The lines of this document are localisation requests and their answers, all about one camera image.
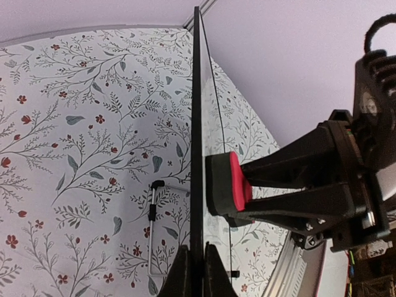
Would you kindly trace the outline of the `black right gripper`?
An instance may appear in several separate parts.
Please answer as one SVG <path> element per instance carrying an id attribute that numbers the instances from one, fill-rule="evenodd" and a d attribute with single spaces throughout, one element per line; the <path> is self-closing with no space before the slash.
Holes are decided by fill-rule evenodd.
<path id="1" fill-rule="evenodd" d="M 327 121 L 296 141 L 241 165 L 252 186 L 308 187 L 253 199 L 230 217 L 307 231 L 291 236 L 306 250 L 331 239 L 331 250 L 338 252 L 388 236 L 390 225 L 379 183 L 373 170 L 363 163 L 353 128 L 349 111 L 334 110 Z M 324 159 L 328 164 L 317 174 Z"/>

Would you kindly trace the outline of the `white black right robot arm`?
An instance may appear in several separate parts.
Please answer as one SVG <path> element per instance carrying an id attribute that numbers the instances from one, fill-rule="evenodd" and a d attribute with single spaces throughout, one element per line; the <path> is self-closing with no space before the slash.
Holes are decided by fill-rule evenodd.
<path id="1" fill-rule="evenodd" d="M 331 239 L 333 251 L 390 232 L 379 173 L 395 165 L 395 57 L 366 53 L 355 65 L 353 111 L 335 110 L 315 129 L 242 165 L 250 185 L 287 194 L 246 202 L 232 217 L 292 231 L 297 242 Z"/>

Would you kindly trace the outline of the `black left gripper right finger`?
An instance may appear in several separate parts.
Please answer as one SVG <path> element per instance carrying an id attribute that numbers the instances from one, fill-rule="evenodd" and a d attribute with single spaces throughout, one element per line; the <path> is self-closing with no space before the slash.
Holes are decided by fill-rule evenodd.
<path id="1" fill-rule="evenodd" d="M 237 296 L 215 245 L 206 243 L 204 259 L 204 296 Z"/>

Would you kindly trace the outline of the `red black whiteboard eraser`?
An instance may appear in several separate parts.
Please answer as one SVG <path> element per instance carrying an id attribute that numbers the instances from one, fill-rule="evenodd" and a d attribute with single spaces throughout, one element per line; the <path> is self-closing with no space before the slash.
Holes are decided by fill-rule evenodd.
<path id="1" fill-rule="evenodd" d="M 244 176 L 235 152 L 205 158 L 206 203 L 211 215 L 242 212 L 252 200 L 252 186 Z"/>

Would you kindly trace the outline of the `white dry-erase whiteboard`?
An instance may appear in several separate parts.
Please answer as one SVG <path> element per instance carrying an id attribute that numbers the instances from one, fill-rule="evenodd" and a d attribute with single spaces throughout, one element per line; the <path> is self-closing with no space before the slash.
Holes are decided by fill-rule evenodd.
<path id="1" fill-rule="evenodd" d="M 230 227 L 223 217 L 209 212 L 212 206 L 206 201 L 209 188 L 206 178 L 209 175 L 205 172 L 205 158 L 223 153 L 225 138 L 213 63 L 199 6 L 194 8 L 192 34 L 190 250 L 196 268 L 204 258 L 205 244 L 213 244 L 225 270 L 231 275 Z"/>

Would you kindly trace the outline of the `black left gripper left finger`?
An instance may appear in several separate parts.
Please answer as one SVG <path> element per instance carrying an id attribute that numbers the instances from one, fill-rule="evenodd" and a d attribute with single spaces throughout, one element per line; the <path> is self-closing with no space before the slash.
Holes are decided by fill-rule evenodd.
<path id="1" fill-rule="evenodd" d="M 157 296 L 191 296 L 191 252 L 186 245 L 179 247 L 168 276 Z"/>

